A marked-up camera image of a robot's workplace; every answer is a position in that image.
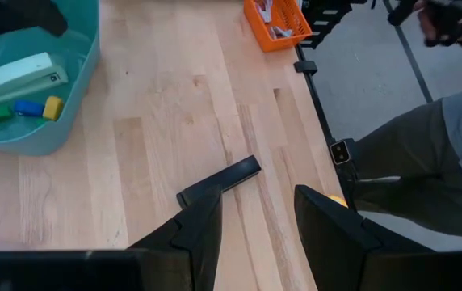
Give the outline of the orange plastic basket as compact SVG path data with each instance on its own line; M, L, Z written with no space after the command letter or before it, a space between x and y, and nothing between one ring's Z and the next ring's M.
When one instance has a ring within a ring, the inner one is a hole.
M263 52L292 48L312 35L312 30L303 16L301 3L302 0L273 0L272 21L264 23L254 0L244 0L244 14ZM274 40L268 31L270 26L292 29L292 37Z

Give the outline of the mint green stapler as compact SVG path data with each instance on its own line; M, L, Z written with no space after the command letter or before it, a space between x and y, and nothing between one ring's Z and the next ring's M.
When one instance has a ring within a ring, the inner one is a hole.
M69 82L65 67L49 53L0 66L0 103Z

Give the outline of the small blue stapler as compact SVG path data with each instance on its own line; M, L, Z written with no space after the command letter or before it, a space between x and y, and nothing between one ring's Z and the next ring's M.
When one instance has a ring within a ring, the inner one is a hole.
M44 105L28 100L16 100L14 110L20 116L42 117Z

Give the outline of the small yellow stapler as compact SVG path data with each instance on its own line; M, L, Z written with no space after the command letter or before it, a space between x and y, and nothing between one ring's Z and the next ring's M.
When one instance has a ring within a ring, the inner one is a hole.
M46 120L56 121L59 119L63 107L64 102L61 98L57 96L49 96L44 105L42 117Z

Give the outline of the teal plastic bin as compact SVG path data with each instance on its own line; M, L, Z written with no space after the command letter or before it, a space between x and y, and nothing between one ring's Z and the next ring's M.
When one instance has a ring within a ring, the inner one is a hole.
M51 154L68 139L82 99L100 55L100 0L53 0L65 16L69 28L59 37L39 27L9 32L0 36L0 66L39 53L49 53L66 70L69 82L2 102L14 116L0 122L0 151L27 156ZM16 100L45 105L49 96L64 102L58 120L20 116L14 110Z

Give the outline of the person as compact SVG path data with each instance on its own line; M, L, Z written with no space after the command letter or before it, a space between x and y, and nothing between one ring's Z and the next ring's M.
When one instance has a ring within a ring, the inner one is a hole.
M393 118L356 147L359 179L400 179L356 194L358 209L462 237L462 92Z

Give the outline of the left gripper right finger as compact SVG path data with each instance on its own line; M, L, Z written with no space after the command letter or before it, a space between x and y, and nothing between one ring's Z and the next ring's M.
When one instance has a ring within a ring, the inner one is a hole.
M396 260L432 250L299 184L296 224L318 291L415 291Z

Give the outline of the person's hand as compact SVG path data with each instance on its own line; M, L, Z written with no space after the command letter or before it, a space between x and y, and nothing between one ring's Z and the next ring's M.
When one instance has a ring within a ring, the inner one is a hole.
M434 40L436 38L436 29L435 25L431 21L432 13L429 12L426 0L418 0L414 4L413 10L418 12L419 26L425 36L425 40ZM456 43L462 47L462 36L456 41Z

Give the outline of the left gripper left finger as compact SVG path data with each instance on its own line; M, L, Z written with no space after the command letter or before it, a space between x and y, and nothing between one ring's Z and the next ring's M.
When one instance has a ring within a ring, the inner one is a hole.
M200 198L130 247L144 291L213 291L222 238L222 191Z

